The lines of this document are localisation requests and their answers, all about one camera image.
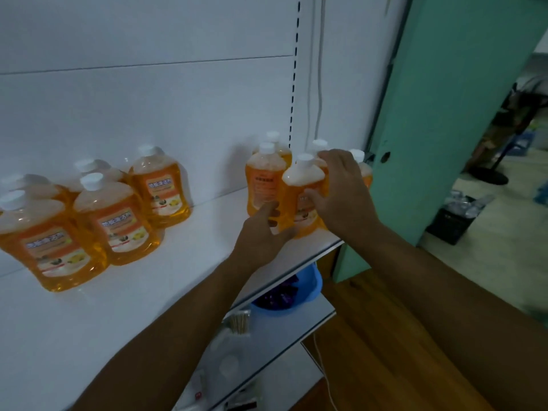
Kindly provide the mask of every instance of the hand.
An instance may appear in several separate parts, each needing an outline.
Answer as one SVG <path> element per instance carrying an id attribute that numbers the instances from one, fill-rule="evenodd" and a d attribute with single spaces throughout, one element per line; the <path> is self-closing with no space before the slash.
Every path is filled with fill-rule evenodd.
<path id="1" fill-rule="evenodd" d="M 265 203 L 255 215 L 243 222 L 242 231 L 230 257 L 238 265 L 247 268 L 249 273 L 254 273 L 276 258 L 284 244 L 297 233 L 295 227 L 285 229 L 277 235 L 270 231 L 270 228 L 277 226 L 275 220 L 269 219 L 279 216 L 277 207 L 278 202 Z"/>
<path id="2" fill-rule="evenodd" d="M 360 167 L 348 151 L 321 151 L 318 156 L 329 168 L 329 196 L 322 197 L 315 190 L 305 193 L 326 227 L 353 245 L 363 231 L 376 230 L 381 225 Z"/>

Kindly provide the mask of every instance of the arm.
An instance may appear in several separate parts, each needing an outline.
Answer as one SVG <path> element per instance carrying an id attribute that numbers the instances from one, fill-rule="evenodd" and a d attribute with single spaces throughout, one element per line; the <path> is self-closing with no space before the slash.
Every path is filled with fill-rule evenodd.
<path id="1" fill-rule="evenodd" d="M 128 342 L 79 397 L 73 411 L 171 410 L 203 351 L 249 277 L 293 235 L 270 232 L 276 202 L 244 222 L 234 250 L 216 270 Z"/>
<path id="2" fill-rule="evenodd" d="M 321 157 L 329 197 L 307 193 L 326 226 L 373 267 L 491 405 L 548 409 L 548 331 L 384 226 L 349 153 Z"/>

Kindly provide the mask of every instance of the teal door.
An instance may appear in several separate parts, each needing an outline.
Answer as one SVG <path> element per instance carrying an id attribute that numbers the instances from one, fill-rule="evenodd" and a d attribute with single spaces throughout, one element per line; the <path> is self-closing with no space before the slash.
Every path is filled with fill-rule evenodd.
<path id="1" fill-rule="evenodd" d="M 418 242 L 547 27 L 548 0 L 413 0 L 371 146 L 377 212 L 408 242 Z M 343 247 L 334 279 L 367 268 Z"/>

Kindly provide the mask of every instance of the orange liquid bottle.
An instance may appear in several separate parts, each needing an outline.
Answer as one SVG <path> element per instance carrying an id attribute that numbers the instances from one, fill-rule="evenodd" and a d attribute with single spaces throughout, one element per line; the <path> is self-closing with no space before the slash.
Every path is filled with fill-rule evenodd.
<path id="1" fill-rule="evenodd" d="M 329 168 L 327 167 L 327 163 L 325 160 L 318 157 L 318 153 L 320 151 L 326 151 L 329 150 L 329 146 L 327 144 L 326 140 L 314 140 L 312 141 L 312 155 L 314 156 L 314 164 L 317 165 L 325 174 L 325 180 L 323 182 L 323 195 L 327 196 L 329 194 Z M 327 229 L 325 227 L 325 223 L 323 223 L 323 219 L 319 218 L 318 220 L 318 226 L 323 229 Z"/>
<path id="2" fill-rule="evenodd" d="M 318 212 L 304 194 L 305 189 L 323 193 L 325 174 L 313 163 L 311 154 L 299 154 L 295 164 L 282 176 L 279 226 L 280 230 L 284 230 L 295 225 L 298 230 L 296 238 L 311 234 L 318 227 Z"/>
<path id="3" fill-rule="evenodd" d="M 0 198 L 0 248 L 27 267 L 49 291 L 63 291 L 108 266 L 93 237 L 78 231 L 58 200 L 29 200 L 23 190 Z"/>
<path id="4" fill-rule="evenodd" d="M 16 174 L 2 179 L 7 190 L 24 190 L 28 199 L 53 199 L 63 202 L 67 207 L 71 200 L 65 187 L 50 182 L 38 174 Z"/>
<path id="5" fill-rule="evenodd" d="M 275 152 L 275 145 L 264 142 L 245 165 L 247 179 L 247 213 L 253 216 L 266 202 L 278 200 L 279 186 L 286 161 Z"/>
<path id="6" fill-rule="evenodd" d="M 84 191 L 73 206 L 78 224 L 96 236 L 111 264 L 137 261 L 158 248 L 161 240 L 131 186 L 106 181 L 102 173 L 88 174 L 80 182 Z"/>
<path id="7" fill-rule="evenodd" d="M 132 166 L 131 183 L 144 202 L 147 219 L 155 228 L 186 220 L 191 209 L 185 199 L 179 163 L 158 147 L 139 147 L 141 158 Z"/>
<path id="8" fill-rule="evenodd" d="M 112 167 L 103 160 L 94 160 L 91 158 L 78 160 L 75 162 L 74 167 L 76 167 L 76 170 L 79 171 L 80 175 L 78 179 L 74 179 L 68 184 L 67 190 L 71 202 L 74 202 L 78 195 L 84 190 L 84 186 L 80 183 L 80 179 L 91 173 L 102 173 L 106 180 L 129 185 L 129 175 L 127 173 Z"/>
<path id="9" fill-rule="evenodd" d="M 368 164 L 364 163 L 363 160 L 366 158 L 365 152 L 353 148 L 350 150 L 354 161 L 360 166 L 360 171 L 362 173 L 362 179 L 367 188 L 371 187 L 373 183 L 373 169 Z"/>
<path id="10" fill-rule="evenodd" d="M 269 131 L 266 133 L 265 141 L 271 142 L 274 144 L 274 151 L 278 153 L 278 155 L 284 159 L 285 161 L 285 168 L 288 169 L 291 164 L 293 163 L 293 157 L 291 154 L 291 149 L 286 146 L 285 144 L 281 144 L 279 141 L 280 135 L 278 131 Z M 259 148 L 256 147 L 253 150 L 253 154 L 258 153 Z"/>

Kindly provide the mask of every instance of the forearm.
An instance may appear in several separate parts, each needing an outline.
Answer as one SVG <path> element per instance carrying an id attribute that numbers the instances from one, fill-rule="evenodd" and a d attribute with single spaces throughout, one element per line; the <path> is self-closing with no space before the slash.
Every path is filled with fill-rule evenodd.
<path id="1" fill-rule="evenodd" d="M 171 410 L 253 273 L 233 256 L 124 346 L 72 407 Z"/>
<path id="2" fill-rule="evenodd" d="M 494 407 L 548 409 L 542 326 L 384 226 L 350 241 Z"/>

